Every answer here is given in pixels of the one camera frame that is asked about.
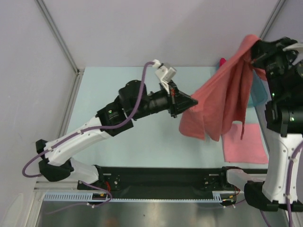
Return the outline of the aluminium post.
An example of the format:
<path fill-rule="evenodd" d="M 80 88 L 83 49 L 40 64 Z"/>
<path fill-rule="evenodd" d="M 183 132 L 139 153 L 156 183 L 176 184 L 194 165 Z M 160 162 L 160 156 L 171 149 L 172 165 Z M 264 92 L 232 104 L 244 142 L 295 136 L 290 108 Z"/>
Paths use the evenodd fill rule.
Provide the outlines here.
<path fill-rule="evenodd" d="M 59 31 L 49 9 L 47 8 L 47 5 L 44 0 L 35 0 L 36 5 L 38 6 L 41 14 L 43 15 L 46 24 L 49 26 L 55 40 L 57 41 L 63 55 L 65 56 L 68 64 L 72 68 L 73 72 L 77 75 L 79 73 L 79 68 L 76 65 L 76 62 L 74 58 L 71 55 L 71 52 L 64 41 L 64 38 L 61 35 L 61 32 Z"/>
<path fill-rule="evenodd" d="M 274 6 L 273 11 L 271 12 L 269 18 L 267 19 L 259 37 L 260 39 L 266 38 L 269 31 L 271 30 L 273 24 L 275 23 L 276 19 L 278 18 L 279 14 L 281 13 L 283 7 L 287 3 L 287 0 L 278 0 L 276 5 Z"/>

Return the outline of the teal plastic bin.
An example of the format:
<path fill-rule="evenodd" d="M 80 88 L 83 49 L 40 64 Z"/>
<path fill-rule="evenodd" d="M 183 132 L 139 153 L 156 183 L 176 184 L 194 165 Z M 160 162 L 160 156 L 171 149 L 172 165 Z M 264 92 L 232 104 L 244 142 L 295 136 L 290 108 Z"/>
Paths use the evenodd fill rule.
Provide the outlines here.
<path fill-rule="evenodd" d="M 253 71 L 253 82 L 247 108 L 263 105 L 267 101 L 267 92 L 263 82 L 255 71 Z"/>

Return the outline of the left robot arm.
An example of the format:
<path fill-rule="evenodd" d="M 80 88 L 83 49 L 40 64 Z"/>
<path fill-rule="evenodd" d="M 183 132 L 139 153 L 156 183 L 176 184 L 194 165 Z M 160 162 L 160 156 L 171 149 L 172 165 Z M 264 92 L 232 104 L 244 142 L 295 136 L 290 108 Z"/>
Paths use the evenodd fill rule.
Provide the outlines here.
<path fill-rule="evenodd" d="M 36 142 L 37 153 L 42 155 L 40 174 L 50 182 L 70 178 L 99 189 L 105 183 L 101 168 L 75 160 L 75 154 L 131 129 L 133 121 L 140 118 L 162 111 L 168 111 L 175 118 L 197 103 L 197 100 L 179 91 L 173 81 L 169 82 L 168 90 L 161 87 L 158 92 L 150 94 L 140 80 L 129 81 L 118 91 L 113 102 L 97 111 L 83 126 L 57 140 Z"/>

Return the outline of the left aluminium post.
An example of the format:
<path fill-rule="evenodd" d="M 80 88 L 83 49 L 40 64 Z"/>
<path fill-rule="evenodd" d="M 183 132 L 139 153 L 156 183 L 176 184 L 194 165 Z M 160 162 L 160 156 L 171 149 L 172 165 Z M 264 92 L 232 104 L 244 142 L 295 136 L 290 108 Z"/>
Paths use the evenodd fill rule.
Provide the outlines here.
<path fill-rule="evenodd" d="M 76 65 L 76 62 L 74 58 L 71 55 L 71 52 L 64 41 L 64 38 L 61 35 L 61 32 L 59 31 L 49 9 L 47 8 L 47 5 L 44 0 L 35 0 L 36 5 L 38 6 L 41 14 L 43 15 L 46 24 L 49 26 L 55 40 L 57 41 L 63 55 L 65 56 L 68 64 L 72 68 L 73 72 L 77 75 L 79 73 L 79 68 Z"/>

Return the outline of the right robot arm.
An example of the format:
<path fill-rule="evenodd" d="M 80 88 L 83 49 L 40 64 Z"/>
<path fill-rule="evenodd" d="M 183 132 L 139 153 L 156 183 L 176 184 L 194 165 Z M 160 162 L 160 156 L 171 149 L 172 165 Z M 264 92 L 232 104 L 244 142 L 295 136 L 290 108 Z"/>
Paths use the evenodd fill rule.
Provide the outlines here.
<path fill-rule="evenodd" d="M 251 64 L 265 71 L 271 97 L 265 105 L 267 175 L 261 180 L 226 167 L 218 178 L 222 189 L 239 188 L 246 202 L 262 211 L 303 210 L 296 187 L 303 149 L 303 63 L 297 60 L 302 51 L 303 45 L 289 37 L 253 45 Z"/>

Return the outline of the salmon t shirt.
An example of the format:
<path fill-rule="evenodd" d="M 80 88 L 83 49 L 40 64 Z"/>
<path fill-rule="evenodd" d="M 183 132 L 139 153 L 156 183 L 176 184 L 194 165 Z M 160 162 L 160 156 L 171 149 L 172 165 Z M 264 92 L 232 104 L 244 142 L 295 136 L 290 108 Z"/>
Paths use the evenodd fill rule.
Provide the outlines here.
<path fill-rule="evenodd" d="M 201 140 L 208 135 L 218 141 L 233 121 L 245 122 L 253 75 L 266 80 L 265 71 L 250 63 L 251 48 L 259 40 L 256 35 L 245 36 L 237 52 L 192 95 L 198 104 L 182 114 L 182 135 Z"/>

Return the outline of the folded pink t shirt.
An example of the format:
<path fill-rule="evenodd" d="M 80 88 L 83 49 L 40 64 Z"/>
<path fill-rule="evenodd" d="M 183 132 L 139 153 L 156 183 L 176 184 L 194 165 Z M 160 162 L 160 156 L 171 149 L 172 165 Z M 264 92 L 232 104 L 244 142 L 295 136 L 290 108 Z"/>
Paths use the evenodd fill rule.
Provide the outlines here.
<path fill-rule="evenodd" d="M 267 164 L 268 157 L 261 139 L 260 126 L 256 123 L 233 124 L 222 136 L 225 162 Z"/>

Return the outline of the right aluminium post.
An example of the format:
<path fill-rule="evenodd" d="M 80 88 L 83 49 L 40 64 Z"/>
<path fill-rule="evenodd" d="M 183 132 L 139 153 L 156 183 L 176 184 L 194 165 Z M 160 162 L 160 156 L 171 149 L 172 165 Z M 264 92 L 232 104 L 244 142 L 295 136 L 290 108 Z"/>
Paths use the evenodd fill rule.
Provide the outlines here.
<path fill-rule="evenodd" d="M 281 13 L 283 7 L 287 3 L 287 0 L 278 0 L 276 5 L 274 6 L 273 11 L 271 12 L 269 18 L 267 19 L 259 37 L 260 39 L 266 38 L 269 31 L 271 30 L 273 24 L 275 23 L 276 19 L 278 18 L 279 14 Z"/>

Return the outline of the crimson t shirt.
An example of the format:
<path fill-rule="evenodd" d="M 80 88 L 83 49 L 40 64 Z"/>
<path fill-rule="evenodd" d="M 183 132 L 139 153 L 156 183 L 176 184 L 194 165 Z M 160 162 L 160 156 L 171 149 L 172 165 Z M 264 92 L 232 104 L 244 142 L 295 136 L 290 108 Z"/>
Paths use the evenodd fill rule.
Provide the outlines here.
<path fill-rule="evenodd" d="M 219 68 L 222 67 L 225 63 L 226 63 L 226 59 L 225 58 L 221 58 L 219 60 Z"/>

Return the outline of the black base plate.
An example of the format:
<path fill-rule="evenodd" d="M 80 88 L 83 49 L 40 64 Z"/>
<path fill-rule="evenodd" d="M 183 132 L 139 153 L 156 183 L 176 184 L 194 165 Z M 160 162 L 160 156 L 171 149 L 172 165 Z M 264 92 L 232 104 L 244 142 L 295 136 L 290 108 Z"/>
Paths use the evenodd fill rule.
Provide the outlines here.
<path fill-rule="evenodd" d="M 99 180 L 91 187 L 78 181 L 78 190 L 95 187 L 109 190 L 118 198 L 209 198 L 212 192 L 236 196 L 244 190 L 227 181 L 227 170 L 221 168 L 155 168 L 98 167 Z"/>

